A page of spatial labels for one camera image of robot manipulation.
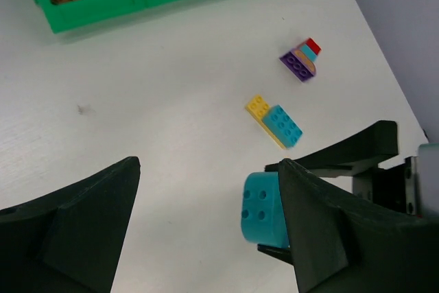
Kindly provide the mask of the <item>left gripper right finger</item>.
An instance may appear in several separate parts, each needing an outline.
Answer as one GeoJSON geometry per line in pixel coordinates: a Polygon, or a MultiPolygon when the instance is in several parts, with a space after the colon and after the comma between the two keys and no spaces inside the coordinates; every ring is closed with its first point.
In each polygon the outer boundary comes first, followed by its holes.
{"type": "Polygon", "coordinates": [[[284,159],[278,167],[300,292],[437,292],[438,221],[362,200],[284,159]]]}

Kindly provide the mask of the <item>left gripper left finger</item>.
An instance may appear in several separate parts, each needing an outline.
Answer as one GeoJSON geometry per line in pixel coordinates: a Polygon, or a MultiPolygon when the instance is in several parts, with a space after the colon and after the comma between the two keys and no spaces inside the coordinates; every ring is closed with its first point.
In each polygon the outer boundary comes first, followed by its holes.
{"type": "Polygon", "coordinates": [[[141,174],[127,157],[1,210],[2,292],[110,292],[141,174]]]}

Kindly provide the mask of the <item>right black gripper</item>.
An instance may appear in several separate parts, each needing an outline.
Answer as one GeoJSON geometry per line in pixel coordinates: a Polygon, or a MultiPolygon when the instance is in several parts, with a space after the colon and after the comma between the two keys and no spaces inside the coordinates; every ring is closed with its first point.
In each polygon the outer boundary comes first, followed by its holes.
{"type": "Polygon", "coordinates": [[[313,174],[357,174],[352,181],[354,195],[399,213],[419,216],[417,158],[407,157],[388,169],[379,167],[398,155],[397,123],[380,120],[295,162],[313,174]]]}

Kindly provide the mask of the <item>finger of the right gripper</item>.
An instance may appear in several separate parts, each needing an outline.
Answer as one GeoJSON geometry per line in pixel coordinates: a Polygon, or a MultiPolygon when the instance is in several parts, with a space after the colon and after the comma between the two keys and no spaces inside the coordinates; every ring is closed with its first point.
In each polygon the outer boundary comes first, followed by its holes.
{"type": "Polygon", "coordinates": [[[289,248],[279,248],[263,244],[257,245],[257,250],[260,253],[273,257],[279,261],[294,265],[291,250],[289,248]]]}

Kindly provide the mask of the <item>teal rounded lego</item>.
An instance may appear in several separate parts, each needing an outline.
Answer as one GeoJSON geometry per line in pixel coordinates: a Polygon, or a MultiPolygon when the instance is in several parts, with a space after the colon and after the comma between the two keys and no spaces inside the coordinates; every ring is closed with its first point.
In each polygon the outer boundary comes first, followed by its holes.
{"type": "Polygon", "coordinates": [[[287,248],[289,238],[277,172],[251,173],[243,190],[241,232],[246,241],[287,248]]]}

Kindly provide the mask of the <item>teal lego brick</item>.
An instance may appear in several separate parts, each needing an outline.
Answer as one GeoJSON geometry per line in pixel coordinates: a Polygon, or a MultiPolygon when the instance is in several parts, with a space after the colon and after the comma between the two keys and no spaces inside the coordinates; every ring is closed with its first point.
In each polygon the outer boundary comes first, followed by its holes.
{"type": "Polygon", "coordinates": [[[271,107],[262,121],[285,149],[294,147],[302,137],[302,130],[280,105],[271,107]]]}

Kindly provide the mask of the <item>yellow lego brick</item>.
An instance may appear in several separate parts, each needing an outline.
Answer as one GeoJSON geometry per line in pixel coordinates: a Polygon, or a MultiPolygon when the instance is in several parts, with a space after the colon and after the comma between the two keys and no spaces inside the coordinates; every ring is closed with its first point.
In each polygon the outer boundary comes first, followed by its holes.
{"type": "Polygon", "coordinates": [[[283,150],[286,147],[282,142],[274,135],[274,133],[263,123],[263,118],[267,115],[270,106],[259,95],[256,94],[245,106],[247,112],[254,118],[254,120],[265,130],[265,132],[278,144],[283,150]]]}

